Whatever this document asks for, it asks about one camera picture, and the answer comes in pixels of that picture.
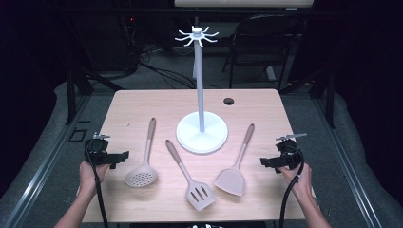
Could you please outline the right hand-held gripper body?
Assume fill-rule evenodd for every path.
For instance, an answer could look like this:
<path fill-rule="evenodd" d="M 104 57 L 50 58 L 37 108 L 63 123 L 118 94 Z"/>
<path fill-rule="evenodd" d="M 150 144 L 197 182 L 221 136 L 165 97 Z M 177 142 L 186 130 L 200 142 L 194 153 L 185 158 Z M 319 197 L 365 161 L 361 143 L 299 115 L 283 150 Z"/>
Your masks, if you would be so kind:
<path fill-rule="evenodd" d="M 275 158 L 274 167 L 288 166 L 295 169 L 299 164 L 304 162 L 304 157 L 300 151 L 295 138 L 306 136 L 306 133 L 286 135 L 278 138 L 276 148 L 280 152 L 280 156 Z"/>

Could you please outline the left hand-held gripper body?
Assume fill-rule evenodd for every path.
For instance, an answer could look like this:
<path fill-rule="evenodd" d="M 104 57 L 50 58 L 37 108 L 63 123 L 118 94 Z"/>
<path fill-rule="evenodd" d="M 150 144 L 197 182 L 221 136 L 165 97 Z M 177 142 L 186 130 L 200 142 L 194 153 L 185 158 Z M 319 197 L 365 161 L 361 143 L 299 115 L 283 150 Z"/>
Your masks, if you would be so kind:
<path fill-rule="evenodd" d="M 95 133 L 91 139 L 85 141 L 85 161 L 94 165 L 112 164 L 119 162 L 119 156 L 106 152 L 107 135 Z"/>

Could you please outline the beige slotted spatula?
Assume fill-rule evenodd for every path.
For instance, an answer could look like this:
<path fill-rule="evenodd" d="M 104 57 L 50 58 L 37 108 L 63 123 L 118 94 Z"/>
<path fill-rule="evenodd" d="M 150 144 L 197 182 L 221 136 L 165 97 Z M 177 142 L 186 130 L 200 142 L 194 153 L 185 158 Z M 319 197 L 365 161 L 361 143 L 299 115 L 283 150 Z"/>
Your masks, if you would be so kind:
<path fill-rule="evenodd" d="M 165 145 L 187 180 L 188 187 L 185 196 L 189 203 L 198 211 L 214 203 L 216 199 L 209 186 L 206 183 L 198 182 L 191 178 L 174 144 L 170 140 L 166 140 Z"/>

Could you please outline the white round plate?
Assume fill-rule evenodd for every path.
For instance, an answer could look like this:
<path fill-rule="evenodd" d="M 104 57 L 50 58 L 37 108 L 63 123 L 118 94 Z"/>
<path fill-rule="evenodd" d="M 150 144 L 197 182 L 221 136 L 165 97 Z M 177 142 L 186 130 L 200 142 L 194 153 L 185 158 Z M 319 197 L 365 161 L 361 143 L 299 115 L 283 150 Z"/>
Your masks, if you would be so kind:
<path fill-rule="evenodd" d="M 209 155 L 219 150 L 228 138 L 228 126 L 219 115 L 204 110 L 204 89 L 202 72 L 203 41 L 214 43 L 212 37 L 218 33 L 208 34 L 205 29 L 193 26 L 190 32 L 180 31 L 182 38 L 177 41 L 187 41 L 185 46 L 194 47 L 193 77 L 197 84 L 198 110 L 184 116 L 176 128 L 179 144 L 188 152 L 196 155 Z"/>

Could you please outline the person's right hand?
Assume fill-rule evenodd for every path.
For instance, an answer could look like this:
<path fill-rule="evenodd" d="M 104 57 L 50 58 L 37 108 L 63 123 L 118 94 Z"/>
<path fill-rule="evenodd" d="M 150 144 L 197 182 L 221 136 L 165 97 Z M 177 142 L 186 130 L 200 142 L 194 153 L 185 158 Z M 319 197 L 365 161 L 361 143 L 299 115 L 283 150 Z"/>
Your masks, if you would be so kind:
<path fill-rule="evenodd" d="M 278 170 L 288 184 L 292 182 L 293 178 L 297 178 L 297 182 L 292 187 L 292 192 L 297 199 L 312 195 L 312 169 L 307 163 L 301 163 L 295 169 L 280 167 Z"/>

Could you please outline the person's left hand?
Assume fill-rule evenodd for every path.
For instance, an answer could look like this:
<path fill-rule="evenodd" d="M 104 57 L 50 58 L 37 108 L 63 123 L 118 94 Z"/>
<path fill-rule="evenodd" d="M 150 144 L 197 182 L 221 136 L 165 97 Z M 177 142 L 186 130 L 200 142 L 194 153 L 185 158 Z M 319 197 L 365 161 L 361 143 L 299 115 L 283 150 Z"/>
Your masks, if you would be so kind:
<path fill-rule="evenodd" d="M 108 164 L 102 164 L 95 167 L 96 174 L 99 177 L 100 182 L 104 181 L 105 174 L 109 168 Z M 83 161 L 80 164 L 80 187 L 78 190 L 79 196 L 94 196 L 96 193 L 96 180 L 95 173 L 93 172 L 92 166 Z"/>

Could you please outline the beige perforated skimmer spoon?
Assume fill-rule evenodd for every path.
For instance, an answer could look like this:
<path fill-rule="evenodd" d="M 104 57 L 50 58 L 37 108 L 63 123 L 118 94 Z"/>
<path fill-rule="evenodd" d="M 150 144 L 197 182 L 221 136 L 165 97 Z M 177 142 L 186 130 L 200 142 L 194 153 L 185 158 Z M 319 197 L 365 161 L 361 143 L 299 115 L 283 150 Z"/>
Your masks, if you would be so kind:
<path fill-rule="evenodd" d="M 149 164 L 151 145 L 156 129 L 156 119 L 149 122 L 143 164 L 125 176 L 125 183 L 132 187 L 144 187 L 151 184 L 157 177 L 157 171 Z"/>

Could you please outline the beige solid spatula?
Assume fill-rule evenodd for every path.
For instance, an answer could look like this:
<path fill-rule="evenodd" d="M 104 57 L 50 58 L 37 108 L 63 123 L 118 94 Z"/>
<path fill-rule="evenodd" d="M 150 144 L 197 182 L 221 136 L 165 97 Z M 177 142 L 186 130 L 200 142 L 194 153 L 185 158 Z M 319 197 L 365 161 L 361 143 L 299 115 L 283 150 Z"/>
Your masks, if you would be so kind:
<path fill-rule="evenodd" d="M 244 177 L 240 172 L 240 164 L 242 162 L 246 148 L 252 138 L 255 130 L 255 125 L 251 123 L 246 131 L 240 152 L 235 164 L 231 168 L 223 169 L 217 176 L 214 184 L 220 190 L 235 196 L 244 194 Z"/>

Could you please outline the black metal stand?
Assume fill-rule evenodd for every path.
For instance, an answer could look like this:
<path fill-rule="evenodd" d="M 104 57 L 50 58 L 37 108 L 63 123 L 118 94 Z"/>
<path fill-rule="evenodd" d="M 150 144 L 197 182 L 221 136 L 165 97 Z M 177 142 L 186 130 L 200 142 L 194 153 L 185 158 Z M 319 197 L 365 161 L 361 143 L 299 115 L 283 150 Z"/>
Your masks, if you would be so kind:
<path fill-rule="evenodd" d="M 78 89 L 83 95 L 89 96 L 93 93 L 94 88 L 90 84 L 90 80 L 95 80 L 102 85 L 114 90 L 122 90 L 123 88 L 110 82 L 108 79 L 102 77 L 100 74 L 86 68 L 86 67 L 74 67 L 67 74 L 67 121 L 66 124 L 70 124 L 76 116 L 76 92 Z"/>
<path fill-rule="evenodd" d="M 279 93 L 281 95 L 290 93 L 308 82 L 314 82 L 314 85 L 309 92 L 312 99 L 319 99 L 323 93 L 326 93 L 325 120 L 331 128 L 334 128 L 335 76 L 331 70 L 321 69 L 304 79 L 298 80 L 285 88 L 282 88 Z"/>

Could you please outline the person's black printed shirt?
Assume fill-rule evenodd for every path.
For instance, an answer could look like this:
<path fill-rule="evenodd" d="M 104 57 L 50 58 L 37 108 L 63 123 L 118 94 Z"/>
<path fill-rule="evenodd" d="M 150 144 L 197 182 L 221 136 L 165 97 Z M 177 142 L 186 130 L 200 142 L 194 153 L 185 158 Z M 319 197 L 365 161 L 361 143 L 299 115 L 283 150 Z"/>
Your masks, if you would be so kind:
<path fill-rule="evenodd" d="M 267 228 L 264 221 L 202 223 L 131 223 L 129 228 Z"/>

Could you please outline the black folding chair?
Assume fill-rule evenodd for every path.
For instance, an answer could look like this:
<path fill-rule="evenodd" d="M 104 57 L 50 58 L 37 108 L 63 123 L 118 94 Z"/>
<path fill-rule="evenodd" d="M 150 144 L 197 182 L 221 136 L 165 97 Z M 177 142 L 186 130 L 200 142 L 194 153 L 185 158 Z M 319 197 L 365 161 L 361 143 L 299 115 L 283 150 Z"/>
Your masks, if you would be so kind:
<path fill-rule="evenodd" d="M 281 86 L 291 42 L 303 29 L 303 19 L 295 15 L 258 14 L 241 21 L 230 36 L 229 54 L 222 72 L 230 66 L 229 87 L 235 67 L 281 66 L 276 82 Z"/>

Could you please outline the aluminium floor rail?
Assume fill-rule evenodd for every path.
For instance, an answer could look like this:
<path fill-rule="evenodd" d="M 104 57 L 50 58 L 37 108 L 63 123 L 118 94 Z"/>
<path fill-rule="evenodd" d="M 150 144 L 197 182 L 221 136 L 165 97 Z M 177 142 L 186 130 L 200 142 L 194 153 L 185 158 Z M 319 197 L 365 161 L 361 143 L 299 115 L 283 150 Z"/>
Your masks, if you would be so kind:
<path fill-rule="evenodd" d="M 90 96 L 75 99 L 75 114 L 67 114 L 67 99 L 59 98 L 38 142 L 17 177 L 0 199 L 0 228 L 20 228 L 30 208 L 45 186 L 67 138 L 74 131 Z"/>
<path fill-rule="evenodd" d="M 368 228 L 383 228 L 376 212 L 374 211 L 373 205 L 368 197 L 368 194 L 363 188 L 361 181 L 356 174 L 356 171 L 348 157 L 348 154 L 342 145 L 342 141 L 339 138 L 335 128 L 330 127 L 326 117 L 325 117 L 325 107 L 319 100 L 313 100 L 314 107 L 319 114 L 319 118 L 324 124 L 324 128 L 330 136 L 333 146 L 336 149 L 336 158 L 343 175 L 348 182 L 348 185 L 352 191 L 355 202 L 364 218 Z"/>

